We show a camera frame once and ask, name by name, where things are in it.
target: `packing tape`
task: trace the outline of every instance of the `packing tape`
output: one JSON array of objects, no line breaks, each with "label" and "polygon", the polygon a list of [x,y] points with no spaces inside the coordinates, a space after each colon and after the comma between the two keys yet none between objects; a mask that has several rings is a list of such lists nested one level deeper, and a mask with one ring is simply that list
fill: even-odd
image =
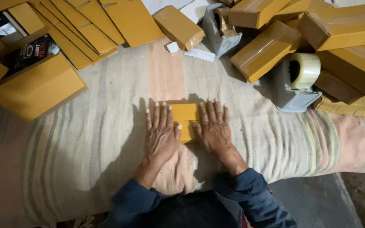
[{"label": "packing tape", "polygon": [[317,80],[320,60],[317,55],[294,53],[289,57],[291,89],[305,91]]},{"label": "packing tape", "polygon": [[237,35],[234,27],[226,23],[229,21],[229,10],[229,7],[220,7],[214,9],[213,13],[215,14],[215,18],[219,18],[219,34],[221,36],[225,35],[226,37],[234,37]]}]

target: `striped fabric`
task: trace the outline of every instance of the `striped fabric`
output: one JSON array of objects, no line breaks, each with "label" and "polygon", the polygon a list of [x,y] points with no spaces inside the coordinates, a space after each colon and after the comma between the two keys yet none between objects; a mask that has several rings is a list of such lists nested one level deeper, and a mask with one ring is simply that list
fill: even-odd
[{"label": "striped fabric", "polygon": [[[133,176],[144,153],[145,107],[218,97],[232,140],[268,182],[365,172],[365,118],[314,110],[283,113],[266,78],[246,83],[229,59],[170,54],[167,38],[119,52],[80,72],[89,89],[55,112],[22,123],[0,107],[0,226],[30,227],[93,215]],[[206,50],[203,44],[196,48]],[[210,188],[220,162],[181,146],[155,187],[165,195]]]}]

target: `paper scrap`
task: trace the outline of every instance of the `paper scrap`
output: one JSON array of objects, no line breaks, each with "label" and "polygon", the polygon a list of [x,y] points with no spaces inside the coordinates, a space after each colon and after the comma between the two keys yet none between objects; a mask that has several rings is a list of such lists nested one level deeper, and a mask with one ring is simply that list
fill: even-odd
[{"label": "paper scrap", "polygon": [[214,53],[202,51],[202,50],[195,49],[195,48],[191,49],[189,52],[185,52],[184,55],[201,58],[201,59],[204,59],[209,62],[213,62],[213,60],[215,59]]}]

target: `floor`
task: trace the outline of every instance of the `floor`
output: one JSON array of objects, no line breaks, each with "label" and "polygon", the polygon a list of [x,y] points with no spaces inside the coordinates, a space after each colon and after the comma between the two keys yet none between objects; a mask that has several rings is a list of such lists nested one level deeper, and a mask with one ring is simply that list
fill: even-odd
[{"label": "floor", "polygon": [[339,174],[283,179],[270,188],[300,228],[363,227]]}]

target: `right hand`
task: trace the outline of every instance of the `right hand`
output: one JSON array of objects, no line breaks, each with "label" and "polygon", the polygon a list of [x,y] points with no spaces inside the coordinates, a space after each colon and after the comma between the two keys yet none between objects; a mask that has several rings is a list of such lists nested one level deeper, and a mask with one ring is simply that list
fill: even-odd
[{"label": "right hand", "polygon": [[220,161],[232,176],[237,176],[248,169],[231,140],[228,107],[221,106],[217,99],[215,102],[208,99],[208,112],[204,104],[200,103],[201,124],[194,122],[197,138],[207,151],[216,153]]}]

